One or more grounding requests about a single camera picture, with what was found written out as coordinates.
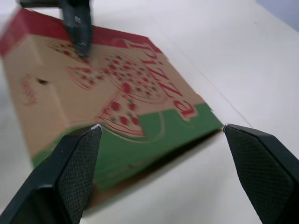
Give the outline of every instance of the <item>pizza box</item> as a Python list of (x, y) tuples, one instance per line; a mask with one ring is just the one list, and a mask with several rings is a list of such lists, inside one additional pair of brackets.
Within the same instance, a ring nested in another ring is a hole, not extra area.
[(98, 195), (124, 189), (126, 180), (222, 126), (144, 36), (94, 27), (90, 56), (82, 59), (61, 20), (20, 9), (0, 54), (34, 167), (66, 133), (103, 126)]

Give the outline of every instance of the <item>pizza slice illustration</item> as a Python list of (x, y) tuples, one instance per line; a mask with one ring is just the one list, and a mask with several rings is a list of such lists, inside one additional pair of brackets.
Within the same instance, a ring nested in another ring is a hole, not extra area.
[(101, 61), (111, 82), (131, 98), (161, 104), (167, 96), (151, 73), (136, 60), (117, 51), (108, 52)]
[(105, 81), (106, 74), (101, 69), (68, 67), (66, 69), (72, 80), (82, 89), (91, 90), (99, 82)]
[(72, 43), (70, 41), (64, 41), (59, 39), (50, 39), (46, 42), (46, 46), (49, 48), (62, 53), (65, 56), (71, 57), (72, 59), (75, 59), (76, 61), (79, 61), (83, 64), (90, 65), (90, 62), (88, 59), (80, 58), (76, 50), (74, 49)]
[(108, 101), (96, 120), (113, 134), (125, 137), (145, 137), (136, 114), (137, 110), (138, 106), (134, 100), (118, 91)]

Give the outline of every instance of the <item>cardboard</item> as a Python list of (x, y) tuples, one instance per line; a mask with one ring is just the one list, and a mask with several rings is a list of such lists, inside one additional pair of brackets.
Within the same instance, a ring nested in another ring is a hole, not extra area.
[(82, 59), (61, 20), (21, 9), (0, 54), (34, 166), (64, 134), (102, 124), (100, 192), (222, 126), (144, 36), (94, 27), (90, 57)]

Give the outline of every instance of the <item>white surface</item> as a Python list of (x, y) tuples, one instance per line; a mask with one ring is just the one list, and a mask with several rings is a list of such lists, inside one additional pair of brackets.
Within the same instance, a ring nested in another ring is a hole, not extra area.
[[(6, 6), (0, 14), (14, 4)], [(150, 37), (223, 123), (270, 132), (299, 157), (299, 34), (254, 0), (94, 0), (93, 6), (95, 25)], [(3, 209), (30, 172), (3, 76), (0, 142)], [(199, 148), (84, 223), (260, 224), (225, 137)]]

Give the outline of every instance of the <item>pizza text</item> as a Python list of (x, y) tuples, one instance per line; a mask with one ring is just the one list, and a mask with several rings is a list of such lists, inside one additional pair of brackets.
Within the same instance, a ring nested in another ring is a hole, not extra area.
[(21, 78), (21, 87), (27, 100), (27, 102), (24, 103), (25, 106), (32, 106), (37, 104), (36, 92), (30, 86), (30, 80), (30, 74), (26, 74), (24, 77)]
[(144, 52), (145, 58), (140, 58), (141, 62), (152, 74), (153, 78), (157, 81), (165, 94), (172, 99), (173, 105), (179, 114), (186, 120), (197, 116), (197, 111), (194, 106), (184, 100), (183, 94), (173, 83), (171, 83), (167, 74), (161, 68), (159, 68), (160, 65), (163, 64), (158, 60), (157, 55), (152, 47), (148, 44), (132, 43), (127, 40), (125, 42), (129, 48), (139, 49)]

